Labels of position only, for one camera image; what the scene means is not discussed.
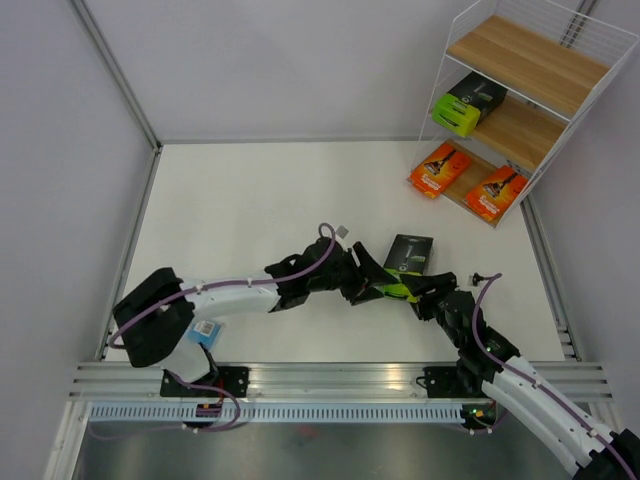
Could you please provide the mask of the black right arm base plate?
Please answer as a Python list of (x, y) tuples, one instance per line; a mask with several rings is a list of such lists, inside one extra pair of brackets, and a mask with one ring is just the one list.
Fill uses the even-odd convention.
[(483, 398), (480, 381), (455, 366), (431, 366), (423, 369), (423, 384), (429, 398)]

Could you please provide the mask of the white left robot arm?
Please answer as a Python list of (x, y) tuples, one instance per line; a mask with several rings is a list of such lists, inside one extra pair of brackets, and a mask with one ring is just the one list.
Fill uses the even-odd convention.
[(361, 243), (343, 248), (328, 237), (265, 267), (256, 279), (187, 280), (162, 267), (113, 308), (113, 346), (126, 352), (132, 367), (158, 366), (206, 396), (218, 384), (210, 353), (216, 319), (289, 310), (325, 291), (359, 305), (381, 298), (383, 288), (396, 281)]

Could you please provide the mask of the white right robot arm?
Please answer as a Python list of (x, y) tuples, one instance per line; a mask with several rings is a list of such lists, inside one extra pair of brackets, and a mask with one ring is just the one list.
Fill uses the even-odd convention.
[(484, 319), (482, 302), (500, 273), (482, 276), (475, 295), (449, 272), (402, 274), (417, 299), (414, 312), (435, 320), (458, 352), (456, 381), (469, 394), (496, 401), (544, 444), (574, 479), (637, 479), (639, 437), (614, 431), (547, 381), (506, 337)]

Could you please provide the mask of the orange razor box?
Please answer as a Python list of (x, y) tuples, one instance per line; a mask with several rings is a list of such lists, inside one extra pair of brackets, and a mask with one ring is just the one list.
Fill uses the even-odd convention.
[(418, 192), (434, 199), (451, 186), (471, 163), (469, 155), (444, 142), (411, 171), (407, 182)]
[(505, 165), (474, 186), (465, 196), (466, 205), (487, 222), (497, 220), (519, 196), (527, 179)]

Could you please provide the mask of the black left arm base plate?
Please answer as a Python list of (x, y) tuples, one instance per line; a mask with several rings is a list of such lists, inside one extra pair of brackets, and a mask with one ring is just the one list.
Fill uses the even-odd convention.
[[(245, 398), (249, 386), (249, 373), (250, 369), (245, 366), (219, 366), (217, 377), (209, 374), (196, 384), (214, 386), (226, 390), (236, 398)], [(164, 371), (160, 396), (163, 398), (213, 398), (220, 394), (210, 390), (186, 387)]]

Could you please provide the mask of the clear blue razor blister pack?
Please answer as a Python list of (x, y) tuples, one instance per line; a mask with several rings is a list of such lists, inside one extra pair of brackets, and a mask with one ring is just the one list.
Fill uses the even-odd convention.
[(207, 350), (214, 348), (219, 340), (224, 325), (213, 320), (199, 320), (193, 323), (187, 332), (187, 339), (194, 344), (202, 345)]

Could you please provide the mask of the black green razor box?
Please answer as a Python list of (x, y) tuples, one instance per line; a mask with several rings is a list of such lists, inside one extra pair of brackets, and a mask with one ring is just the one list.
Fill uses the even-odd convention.
[(508, 90), (489, 78), (471, 72), (432, 108), (432, 120), (460, 137), (467, 137), (497, 107)]
[(388, 251), (383, 268), (398, 282), (382, 288), (385, 297), (416, 303), (408, 288), (400, 282), (401, 275), (423, 276), (432, 257), (434, 239), (432, 237), (397, 234)]

